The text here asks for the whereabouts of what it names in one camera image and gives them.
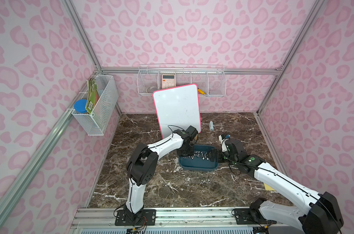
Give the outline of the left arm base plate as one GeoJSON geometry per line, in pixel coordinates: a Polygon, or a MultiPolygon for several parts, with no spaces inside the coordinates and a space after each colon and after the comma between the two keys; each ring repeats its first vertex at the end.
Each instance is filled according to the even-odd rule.
{"type": "Polygon", "coordinates": [[[130,210],[119,210],[117,212],[115,226],[154,226],[156,210],[143,209],[133,214],[130,210]]]}

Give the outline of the blue round lid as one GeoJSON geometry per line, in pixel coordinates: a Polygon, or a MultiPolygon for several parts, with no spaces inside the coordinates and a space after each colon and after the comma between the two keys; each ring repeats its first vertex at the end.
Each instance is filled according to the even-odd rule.
{"type": "Polygon", "coordinates": [[[80,100],[75,102],[74,109],[79,114],[86,114],[87,113],[86,105],[87,105],[87,100],[86,99],[80,99],[80,100]]]}

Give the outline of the metal bowl in basket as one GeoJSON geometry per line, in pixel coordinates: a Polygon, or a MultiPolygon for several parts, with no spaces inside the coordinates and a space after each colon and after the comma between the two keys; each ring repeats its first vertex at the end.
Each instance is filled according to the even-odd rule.
{"type": "Polygon", "coordinates": [[[153,92],[155,92],[155,91],[157,91],[158,90],[158,88],[157,88],[157,86],[150,86],[150,87],[148,87],[147,88],[147,93],[153,93],[153,92]]]}

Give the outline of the pink framed whiteboard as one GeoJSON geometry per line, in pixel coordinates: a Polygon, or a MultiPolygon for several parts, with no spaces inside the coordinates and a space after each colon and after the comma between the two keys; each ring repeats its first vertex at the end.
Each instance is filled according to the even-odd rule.
{"type": "Polygon", "coordinates": [[[163,138],[173,130],[193,126],[202,131],[198,87],[196,84],[183,85],[155,91],[152,94],[157,119],[163,138]]]}

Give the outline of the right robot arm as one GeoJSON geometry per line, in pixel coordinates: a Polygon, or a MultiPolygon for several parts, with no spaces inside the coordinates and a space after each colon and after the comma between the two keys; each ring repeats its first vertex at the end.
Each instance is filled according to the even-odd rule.
{"type": "Polygon", "coordinates": [[[254,221],[272,220],[303,231],[306,234],[340,234],[344,226],[336,197],[323,194],[294,181],[278,171],[265,159],[249,155],[243,144],[229,135],[220,135],[220,148],[210,150],[210,160],[226,162],[242,174],[265,183],[292,202],[279,205],[266,199],[257,199],[250,206],[254,221]]]}

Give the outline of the pink calculator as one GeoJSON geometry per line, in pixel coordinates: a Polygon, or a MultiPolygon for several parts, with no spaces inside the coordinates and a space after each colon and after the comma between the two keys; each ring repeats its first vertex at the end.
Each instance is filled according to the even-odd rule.
{"type": "Polygon", "coordinates": [[[174,88],[176,86],[176,76],[174,74],[162,74],[161,89],[174,88]]]}

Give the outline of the white mesh side basket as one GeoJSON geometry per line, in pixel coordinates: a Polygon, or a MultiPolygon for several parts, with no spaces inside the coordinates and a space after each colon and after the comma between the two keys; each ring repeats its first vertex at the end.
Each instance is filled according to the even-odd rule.
{"type": "MultiPolygon", "coordinates": [[[[95,108],[91,114],[79,114],[73,107],[72,115],[89,136],[102,136],[115,109],[119,94],[113,76],[96,75],[91,78],[95,78],[100,96],[95,108]]],[[[87,99],[87,91],[86,84],[80,93],[80,99],[87,99]]]]}

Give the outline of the green paper packets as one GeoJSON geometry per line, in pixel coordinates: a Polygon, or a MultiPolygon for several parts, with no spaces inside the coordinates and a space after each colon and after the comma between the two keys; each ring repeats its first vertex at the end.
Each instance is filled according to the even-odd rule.
{"type": "Polygon", "coordinates": [[[91,114],[93,109],[95,108],[96,103],[100,98],[95,78],[90,78],[89,80],[87,80],[87,87],[88,87],[88,91],[87,91],[86,111],[88,114],[91,114]]]}

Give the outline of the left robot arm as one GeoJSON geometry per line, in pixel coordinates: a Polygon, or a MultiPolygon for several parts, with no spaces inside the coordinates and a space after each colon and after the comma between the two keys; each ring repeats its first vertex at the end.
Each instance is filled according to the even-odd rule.
{"type": "Polygon", "coordinates": [[[146,184],[154,176],[158,161],[174,150],[182,156],[193,154],[193,141],[197,135],[198,131],[193,126],[186,130],[177,127],[168,137],[156,143],[137,145],[126,166],[129,193],[123,210],[127,218],[132,221],[141,219],[146,184]]]}

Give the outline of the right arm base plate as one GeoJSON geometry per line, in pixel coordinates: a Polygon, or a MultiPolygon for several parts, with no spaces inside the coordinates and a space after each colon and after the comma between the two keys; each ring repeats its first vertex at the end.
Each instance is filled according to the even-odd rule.
{"type": "Polygon", "coordinates": [[[277,224],[274,220],[265,219],[259,211],[251,208],[233,209],[231,214],[234,216],[237,225],[274,225],[277,224]]]}

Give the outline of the teal plastic storage box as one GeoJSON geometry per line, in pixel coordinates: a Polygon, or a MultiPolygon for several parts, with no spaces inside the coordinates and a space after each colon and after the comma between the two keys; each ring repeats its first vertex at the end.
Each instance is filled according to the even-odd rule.
{"type": "Polygon", "coordinates": [[[194,151],[207,152],[210,160],[191,160],[179,157],[178,162],[182,169],[190,171],[211,172],[218,168],[218,152],[215,147],[209,145],[195,145],[194,151]]]}

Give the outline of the pile of wing nuts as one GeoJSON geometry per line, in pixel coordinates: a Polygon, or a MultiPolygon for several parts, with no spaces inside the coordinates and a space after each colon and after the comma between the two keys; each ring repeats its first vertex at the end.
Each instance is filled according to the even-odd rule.
{"type": "Polygon", "coordinates": [[[183,156],[184,159],[201,159],[201,160],[210,160],[207,152],[195,151],[192,155],[183,156]]]}

